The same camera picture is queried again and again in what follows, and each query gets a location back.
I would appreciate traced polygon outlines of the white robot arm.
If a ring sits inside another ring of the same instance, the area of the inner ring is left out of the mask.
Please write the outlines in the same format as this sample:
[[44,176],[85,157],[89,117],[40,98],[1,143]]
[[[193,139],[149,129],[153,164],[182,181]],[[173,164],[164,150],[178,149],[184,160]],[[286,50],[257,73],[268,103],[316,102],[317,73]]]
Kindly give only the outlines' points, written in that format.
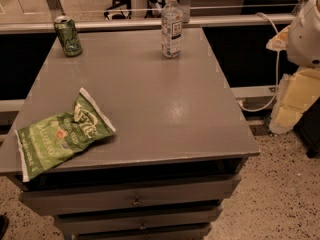
[[285,134],[320,97],[320,1],[308,0],[292,23],[266,45],[269,50],[286,51],[287,59],[298,66],[284,74],[276,90],[276,103],[269,129]]

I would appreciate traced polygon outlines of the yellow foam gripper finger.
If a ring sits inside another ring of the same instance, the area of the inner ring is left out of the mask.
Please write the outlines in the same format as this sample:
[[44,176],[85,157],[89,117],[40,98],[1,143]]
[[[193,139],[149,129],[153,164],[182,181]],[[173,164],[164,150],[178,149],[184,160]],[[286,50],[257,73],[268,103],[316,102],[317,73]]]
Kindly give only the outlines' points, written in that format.
[[285,134],[302,118],[320,97],[320,69],[299,67],[293,74],[284,74],[276,94],[269,129]]

